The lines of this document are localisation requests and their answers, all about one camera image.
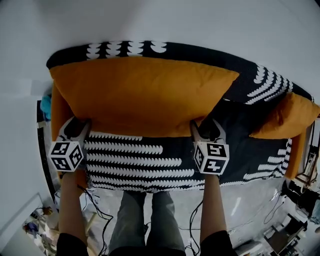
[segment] blue object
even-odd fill
[[[310,221],[317,225],[320,225],[320,199],[317,199],[315,201]]]
[[[47,120],[51,120],[51,95],[46,95],[42,97],[40,103],[40,109],[44,113]]]

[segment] white wall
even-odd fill
[[[52,202],[30,89],[31,81],[0,79],[0,252],[35,208]]]
[[[55,51],[102,40],[159,40],[258,62],[320,103],[314,0],[2,0],[0,75],[47,81]]]

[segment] gray pants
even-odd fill
[[[185,251],[175,219],[175,205],[169,192],[152,197],[151,230],[147,243],[144,233],[145,192],[124,191],[109,253],[120,247],[165,247]]]

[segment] forearm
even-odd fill
[[[61,183],[59,231],[81,239],[87,244],[85,224],[74,172],[66,173]]]
[[[203,193],[200,243],[211,234],[225,230],[227,230],[227,225],[219,179],[216,175],[206,174]]]

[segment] orange pillow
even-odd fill
[[[300,164],[302,163],[301,160],[306,146],[306,135],[307,131],[304,130],[304,132],[292,138],[289,165],[284,174],[284,176],[290,180],[295,179],[298,174]]]
[[[91,119],[93,131],[146,137],[190,136],[190,120],[203,120],[239,76],[147,57],[75,62],[50,73],[74,115]]]
[[[305,97],[288,93],[250,136],[257,139],[293,138],[303,133],[320,113],[320,107]]]

